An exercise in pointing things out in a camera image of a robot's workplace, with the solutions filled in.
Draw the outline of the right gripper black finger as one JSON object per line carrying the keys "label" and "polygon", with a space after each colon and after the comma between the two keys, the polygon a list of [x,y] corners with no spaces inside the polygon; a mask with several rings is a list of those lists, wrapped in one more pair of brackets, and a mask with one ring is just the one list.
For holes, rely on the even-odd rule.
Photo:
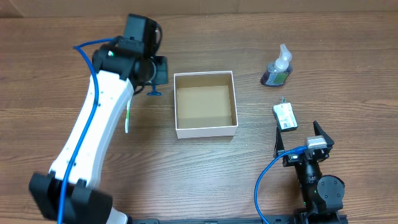
{"label": "right gripper black finger", "polygon": [[329,135],[327,135],[326,132],[324,132],[324,130],[322,130],[321,126],[319,125],[319,123],[317,121],[313,122],[313,128],[314,128],[314,132],[316,136],[323,136],[325,141],[326,141],[326,146],[327,149],[333,149],[333,145],[334,145],[334,140],[332,140],[331,137],[329,137]]}
{"label": "right gripper black finger", "polygon": [[275,146],[274,146],[274,157],[279,156],[283,152],[285,152],[281,131],[279,127],[276,127],[276,139],[275,139]]}

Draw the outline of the blue disposable razor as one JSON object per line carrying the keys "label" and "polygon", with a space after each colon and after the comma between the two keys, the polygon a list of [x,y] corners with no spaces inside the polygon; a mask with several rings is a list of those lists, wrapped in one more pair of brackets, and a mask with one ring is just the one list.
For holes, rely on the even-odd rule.
{"label": "blue disposable razor", "polygon": [[147,93],[147,96],[162,96],[162,93],[157,91],[156,89],[157,85],[152,85],[152,91]]}

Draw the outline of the white green soap bar packet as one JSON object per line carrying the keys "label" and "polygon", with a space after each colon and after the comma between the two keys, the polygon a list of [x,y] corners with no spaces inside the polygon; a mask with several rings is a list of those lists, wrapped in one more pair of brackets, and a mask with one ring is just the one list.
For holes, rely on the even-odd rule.
{"label": "white green soap bar packet", "polygon": [[298,128],[292,105],[284,97],[281,98],[279,104],[273,106],[272,110],[280,132],[292,131]]}

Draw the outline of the green white toothbrush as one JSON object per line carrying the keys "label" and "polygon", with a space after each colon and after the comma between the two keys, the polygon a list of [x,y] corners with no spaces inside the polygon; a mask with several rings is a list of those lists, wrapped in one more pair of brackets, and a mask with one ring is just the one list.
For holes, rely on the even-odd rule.
{"label": "green white toothbrush", "polygon": [[129,114],[130,114],[130,109],[131,109],[131,101],[132,101],[132,98],[127,102],[127,105],[126,105],[126,117],[125,117],[125,123],[124,123],[124,131],[126,134],[129,133]]}

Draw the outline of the purple soap pump bottle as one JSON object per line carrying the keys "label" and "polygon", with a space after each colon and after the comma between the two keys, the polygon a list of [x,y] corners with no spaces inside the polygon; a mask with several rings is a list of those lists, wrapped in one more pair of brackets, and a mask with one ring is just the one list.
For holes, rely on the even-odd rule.
{"label": "purple soap pump bottle", "polygon": [[279,57],[267,66],[260,83],[264,86],[282,86],[293,71],[291,60],[292,53],[285,44],[281,44]]}

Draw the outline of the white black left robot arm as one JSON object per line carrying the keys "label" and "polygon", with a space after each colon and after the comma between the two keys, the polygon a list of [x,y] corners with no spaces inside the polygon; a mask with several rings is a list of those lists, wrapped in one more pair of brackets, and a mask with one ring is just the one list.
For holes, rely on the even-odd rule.
{"label": "white black left robot arm", "polygon": [[122,114],[146,86],[168,82],[167,59],[157,55],[162,28],[137,14],[127,17],[123,35],[100,39],[85,57],[90,83],[80,114],[47,175],[35,173],[29,191],[42,216],[57,223],[131,223],[98,190],[104,158]]}

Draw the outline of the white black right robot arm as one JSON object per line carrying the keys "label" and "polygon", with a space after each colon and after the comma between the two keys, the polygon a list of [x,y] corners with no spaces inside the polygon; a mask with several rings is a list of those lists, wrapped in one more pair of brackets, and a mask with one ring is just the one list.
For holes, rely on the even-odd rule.
{"label": "white black right robot arm", "polygon": [[334,175],[323,175],[319,163],[330,156],[334,141],[314,121],[315,135],[305,140],[303,153],[293,152],[282,158],[284,167],[295,167],[304,202],[303,208],[291,215],[271,215],[271,223],[348,223],[346,215],[340,215],[343,208],[345,183]]}

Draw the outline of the pink cardboard box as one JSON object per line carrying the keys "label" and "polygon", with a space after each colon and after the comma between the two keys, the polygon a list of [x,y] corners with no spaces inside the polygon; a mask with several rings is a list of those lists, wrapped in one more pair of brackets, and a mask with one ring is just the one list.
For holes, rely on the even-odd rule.
{"label": "pink cardboard box", "polygon": [[238,115],[232,71],[176,73],[174,101],[179,139],[235,135]]}

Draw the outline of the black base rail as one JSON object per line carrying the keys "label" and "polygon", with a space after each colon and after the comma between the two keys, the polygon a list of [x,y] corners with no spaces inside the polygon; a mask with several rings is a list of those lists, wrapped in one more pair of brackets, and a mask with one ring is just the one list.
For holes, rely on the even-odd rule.
{"label": "black base rail", "polygon": [[[267,215],[268,223],[294,224],[301,223],[294,215]],[[264,224],[262,218],[221,218],[221,219],[184,219],[158,220],[155,218],[128,218],[127,224]]]}

